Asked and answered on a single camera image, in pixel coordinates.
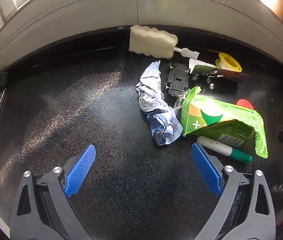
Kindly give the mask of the white sponge brush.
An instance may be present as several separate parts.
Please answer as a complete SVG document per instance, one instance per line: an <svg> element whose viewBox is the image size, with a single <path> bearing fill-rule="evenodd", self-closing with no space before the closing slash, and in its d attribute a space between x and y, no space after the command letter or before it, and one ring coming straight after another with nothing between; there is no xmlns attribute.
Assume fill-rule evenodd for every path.
<svg viewBox="0 0 283 240"><path fill-rule="evenodd" d="M180 53L182 57L198 58L199 52L188 48L177 48L177 43L178 37L167 31L137 24L130 27L129 51L131 52L153 56L156 59L171 59L174 52Z"/></svg>

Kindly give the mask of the red round lid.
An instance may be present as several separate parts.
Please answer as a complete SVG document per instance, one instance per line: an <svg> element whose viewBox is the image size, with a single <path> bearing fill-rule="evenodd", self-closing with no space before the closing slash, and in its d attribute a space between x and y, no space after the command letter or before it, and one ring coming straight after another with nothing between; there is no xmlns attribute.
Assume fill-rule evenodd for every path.
<svg viewBox="0 0 283 240"><path fill-rule="evenodd" d="M241 106L241 107L244 107L244 108L247 108L247 109L251 109L251 110L255 110L253 105L246 99L239 99L237 102L236 102L236 105L237 106Z"/></svg>

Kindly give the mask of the blue white wrapper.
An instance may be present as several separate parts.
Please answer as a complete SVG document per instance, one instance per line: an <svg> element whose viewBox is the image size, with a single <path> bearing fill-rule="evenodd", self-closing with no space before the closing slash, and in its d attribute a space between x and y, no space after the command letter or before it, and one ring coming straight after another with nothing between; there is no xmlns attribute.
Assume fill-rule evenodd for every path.
<svg viewBox="0 0 283 240"><path fill-rule="evenodd" d="M169 145L182 134L182 125L175 110L164 101L161 91L160 61L154 61L142 72L136 84L140 109L150 123L151 135L157 145Z"/></svg>

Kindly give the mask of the yellow plastic spool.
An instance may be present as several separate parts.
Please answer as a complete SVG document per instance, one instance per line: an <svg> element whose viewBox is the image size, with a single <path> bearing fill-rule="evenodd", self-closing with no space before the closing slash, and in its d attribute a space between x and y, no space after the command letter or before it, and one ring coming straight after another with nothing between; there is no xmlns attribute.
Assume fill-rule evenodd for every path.
<svg viewBox="0 0 283 240"><path fill-rule="evenodd" d="M233 72L242 72L241 65L230 55L226 53L219 53L219 58L215 61L216 67Z"/></svg>

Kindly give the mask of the green and white marker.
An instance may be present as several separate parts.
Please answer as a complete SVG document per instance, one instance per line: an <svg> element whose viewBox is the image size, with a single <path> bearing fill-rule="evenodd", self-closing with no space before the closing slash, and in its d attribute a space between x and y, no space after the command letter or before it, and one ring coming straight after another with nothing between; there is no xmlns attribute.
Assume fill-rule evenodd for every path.
<svg viewBox="0 0 283 240"><path fill-rule="evenodd" d="M221 142L212 140L204 136L199 136L197 138L197 142L212 151L215 151L221 155L230 157L237 161L241 161L243 163L250 163L253 159L251 155L246 154L241 150L238 150L234 147L228 146L226 144L223 144Z"/></svg>

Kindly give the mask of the black toy car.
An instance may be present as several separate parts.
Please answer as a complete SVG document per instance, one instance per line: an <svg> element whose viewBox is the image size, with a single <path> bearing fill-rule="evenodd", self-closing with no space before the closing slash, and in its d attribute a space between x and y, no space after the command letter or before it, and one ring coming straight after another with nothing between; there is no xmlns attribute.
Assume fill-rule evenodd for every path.
<svg viewBox="0 0 283 240"><path fill-rule="evenodd" d="M166 83L168 94L177 98L185 98L189 91L190 69L184 64L170 65Z"/></svg>

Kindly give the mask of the green wet wipes pack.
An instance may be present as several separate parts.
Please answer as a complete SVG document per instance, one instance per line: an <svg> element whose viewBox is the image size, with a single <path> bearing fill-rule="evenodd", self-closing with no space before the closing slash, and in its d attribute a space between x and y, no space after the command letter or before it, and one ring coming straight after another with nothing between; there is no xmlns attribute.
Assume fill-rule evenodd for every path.
<svg viewBox="0 0 283 240"><path fill-rule="evenodd" d="M193 87L181 109L182 136L205 136L233 147L250 139L255 141L255 153L268 158L268 148L262 116L255 110L201 95Z"/></svg>

